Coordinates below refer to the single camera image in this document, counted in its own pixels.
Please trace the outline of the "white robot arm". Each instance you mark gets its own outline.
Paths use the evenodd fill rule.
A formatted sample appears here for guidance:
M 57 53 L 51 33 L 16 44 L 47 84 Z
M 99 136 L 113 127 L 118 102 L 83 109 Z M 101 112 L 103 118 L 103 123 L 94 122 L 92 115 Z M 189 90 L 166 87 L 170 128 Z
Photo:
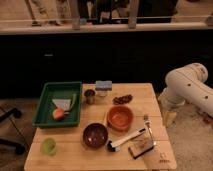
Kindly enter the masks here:
M 213 128 L 213 88 L 205 84 L 207 78 L 208 70 L 200 63 L 188 64 L 167 73 L 166 87 L 158 97 L 165 126 L 169 126 L 177 116 L 175 109 L 189 102 L 198 108 Z

